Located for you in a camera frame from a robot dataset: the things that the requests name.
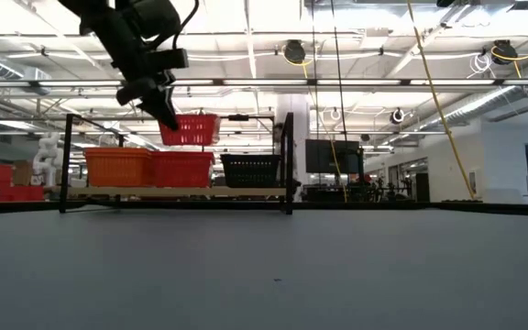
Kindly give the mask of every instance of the ceiling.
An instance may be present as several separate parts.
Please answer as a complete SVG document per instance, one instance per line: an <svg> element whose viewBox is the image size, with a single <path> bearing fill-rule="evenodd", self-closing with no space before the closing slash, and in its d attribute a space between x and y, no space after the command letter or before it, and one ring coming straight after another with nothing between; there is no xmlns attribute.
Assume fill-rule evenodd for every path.
<svg viewBox="0 0 528 330"><path fill-rule="evenodd" d="M181 17L191 11L193 1L171 0ZM515 74L513 66L492 64L489 70L475 73L470 63L483 49L489 50L495 39L509 39L519 54L528 54L528 11L508 11L507 5L472 6L464 8L450 28L437 30L450 10L437 8L435 1L417 1L415 21L425 40L428 65L434 78L470 79L487 78L494 72L498 77ZM120 73L111 67L104 48L95 37L78 36L79 18L56 0L29 2L36 14L26 10L28 0L0 0L0 59L15 67L36 67L53 80L104 80L121 79ZM366 5L337 2L336 18L327 7L319 5L314 24L311 7L301 0L201 0L200 9L181 35L179 46L188 50L190 68L176 70L182 79L202 78L291 78L301 79L303 67L294 66L275 50L281 50L289 39L298 39L310 56L314 46L320 54L316 65L306 66L308 77L337 78L385 78L404 54L416 43L413 24L403 1L368 1ZM429 34L435 30L434 38ZM168 49L171 42L161 47ZM94 65L80 55L81 50L94 59ZM253 50L255 56L249 57ZM340 56L339 68L337 54ZM528 61L521 63L526 72ZM411 56L391 78L424 78L425 70L420 56ZM130 106L120 106L111 95L115 89L58 89L54 94L78 95L99 93L104 96L61 99L41 98L40 109L49 108L47 115L81 113L87 116L132 117L121 127L129 130L156 131L157 124L144 123L134 116L138 112ZM206 113L229 115L273 114L277 95L287 93L266 89L232 90L225 87L193 87L187 91L178 88L173 102L183 113L203 110ZM37 96L19 90L2 91L18 97L8 101L37 113ZM443 105L461 98L462 91L440 93ZM336 108L347 110L348 128L384 130L392 129L389 116L397 108L415 111L408 120L421 121L435 111L432 95L420 92L348 91L340 94L337 89L318 93L315 104L309 97L312 110L318 110L328 127L337 127L341 118L331 114ZM233 130L261 130L262 136L242 137L246 143L257 139L268 143L270 139L262 124L250 121L239 125L224 122L223 128ZM158 142L158 136L148 136ZM221 143L232 143L237 137L224 137Z"/></svg>

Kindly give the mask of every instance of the orange basket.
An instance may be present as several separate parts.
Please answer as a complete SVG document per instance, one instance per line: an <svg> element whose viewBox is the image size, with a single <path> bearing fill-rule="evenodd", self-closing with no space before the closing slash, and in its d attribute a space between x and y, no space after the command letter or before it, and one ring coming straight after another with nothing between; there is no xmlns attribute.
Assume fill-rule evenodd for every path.
<svg viewBox="0 0 528 330"><path fill-rule="evenodd" d="M89 183L94 187L144 187L152 184L150 152L144 148L86 148Z"/></svg>
<svg viewBox="0 0 528 330"><path fill-rule="evenodd" d="M209 169L213 152L154 151L154 178L157 187L205 188L210 186Z"/></svg>
<svg viewBox="0 0 528 330"><path fill-rule="evenodd" d="M160 124L165 146L211 146L219 141L221 119L217 115L177 115L176 132Z"/></svg>

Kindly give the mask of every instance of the shelf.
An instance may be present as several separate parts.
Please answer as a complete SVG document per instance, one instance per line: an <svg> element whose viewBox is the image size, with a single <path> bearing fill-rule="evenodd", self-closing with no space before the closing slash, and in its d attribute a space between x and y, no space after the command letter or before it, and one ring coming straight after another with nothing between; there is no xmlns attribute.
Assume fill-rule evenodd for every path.
<svg viewBox="0 0 528 330"><path fill-rule="evenodd" d="M55 187L54 192L59 193L60 187ZM69 188L69 194L80 195L135 195L153 197L174 196L283 196L285 188L112 188L89 187Z"/></svg>

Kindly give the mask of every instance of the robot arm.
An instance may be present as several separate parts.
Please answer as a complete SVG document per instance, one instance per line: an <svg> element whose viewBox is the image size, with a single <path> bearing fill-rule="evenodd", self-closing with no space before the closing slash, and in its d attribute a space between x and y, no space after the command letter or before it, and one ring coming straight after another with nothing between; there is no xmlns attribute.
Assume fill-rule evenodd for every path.
<svg viewBox="0 0 528 330"><path fill-rule="evenodd" d="M81 18L81 35L94 32L111 56L112 65L126 79L117 92L117 101L126 105L140 98L137 107L159 122L176 130L178 124L172 106L172 89L176 81L171 69L189 67L184 49L157 51L166 39L181 33L179 14L169 0L116 0L115 8L107 0L59 0ZM196 12L199 5L195 1Z"/></svg>

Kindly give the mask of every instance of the gray mat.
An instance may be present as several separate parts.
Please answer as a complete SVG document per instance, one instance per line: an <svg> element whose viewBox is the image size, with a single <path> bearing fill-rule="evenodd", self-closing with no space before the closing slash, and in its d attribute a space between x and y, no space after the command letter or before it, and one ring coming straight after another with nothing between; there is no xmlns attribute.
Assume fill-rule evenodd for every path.
<svg viewBox="0 0 528 330"><path fill-rule="evenodd" d="M0 214L0 329L528 329L528 217Z"/></svg>

